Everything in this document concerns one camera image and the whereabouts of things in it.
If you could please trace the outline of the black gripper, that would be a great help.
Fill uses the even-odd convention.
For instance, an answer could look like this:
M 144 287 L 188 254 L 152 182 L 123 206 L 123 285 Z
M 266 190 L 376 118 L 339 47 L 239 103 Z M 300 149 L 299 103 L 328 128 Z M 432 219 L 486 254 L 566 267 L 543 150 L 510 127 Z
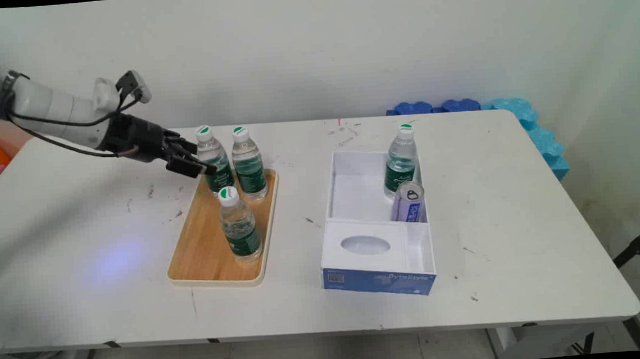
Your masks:
M 167 162 L 165 169 L 189 178 L 211 176 L 218 171 L 218 167 L 192 156 L 197 155 L 196 144 L 159 124 L 128 114 L 118 114 L 108 120 L 105 131 L 97 147 L 99 151 L 110 151 L 146 163 L 161 159 Z

